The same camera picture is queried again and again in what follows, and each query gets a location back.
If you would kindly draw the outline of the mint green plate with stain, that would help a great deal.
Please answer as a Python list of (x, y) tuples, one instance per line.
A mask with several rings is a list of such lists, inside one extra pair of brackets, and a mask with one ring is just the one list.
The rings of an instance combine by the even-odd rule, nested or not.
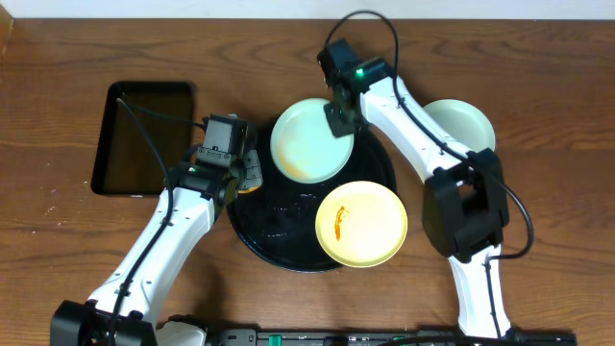
[(288, 107), (275, 122), (270, 151), (276, 167), (291, 181), (322, 183), (335, 176), (354, 149), (353, 135), (335, 137), (325, 114), (330, 103), (308, 98)]

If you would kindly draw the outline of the yellow plate with stain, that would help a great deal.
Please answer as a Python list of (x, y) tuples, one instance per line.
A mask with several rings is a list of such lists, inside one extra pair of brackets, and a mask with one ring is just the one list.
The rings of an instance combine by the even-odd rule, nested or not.
[(316, 237), (336, 262), (356, 268), (391, 259), (407, 234), (406, 209), (389, 188), (368, 181), (341, 185), (320, 204)]

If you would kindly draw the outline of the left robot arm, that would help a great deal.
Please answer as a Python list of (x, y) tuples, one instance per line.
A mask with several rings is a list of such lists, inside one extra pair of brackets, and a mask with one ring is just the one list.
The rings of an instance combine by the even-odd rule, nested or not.
[(166, 171), (147, 226), (113, 274), (84, 303), (64, 301), (50, 326), (53, 345), (204, 345), (189, 317), (157, 325), (185, 261), (238, 193), (262, 183), (255, 126), (234, 114), (204, 121), (205, 140)]

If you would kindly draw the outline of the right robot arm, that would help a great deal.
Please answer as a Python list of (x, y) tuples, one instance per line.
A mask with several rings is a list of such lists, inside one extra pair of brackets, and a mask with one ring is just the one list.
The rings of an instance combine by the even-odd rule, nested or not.
[(317, 60), (333, 92), (324, 108), (332, 134), (376, 127), (423, 182), (423, 229), (452, 267), (460, 330), (508, 337), (497, 257), (509, 214), (499, 158), (490, 148), (475, 152), (449, 135), (384, 59), (364, 61), (341, 39), (326, 44)]

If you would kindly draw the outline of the light blue plate with stain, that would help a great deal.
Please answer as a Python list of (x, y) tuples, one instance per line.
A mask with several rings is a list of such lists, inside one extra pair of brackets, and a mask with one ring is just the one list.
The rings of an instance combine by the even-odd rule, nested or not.
[(475, 106), (461, 100), (442, 99), (427, 104), (424, 110), (444, 131), (472, 151), (496, 150), (492, 124)]

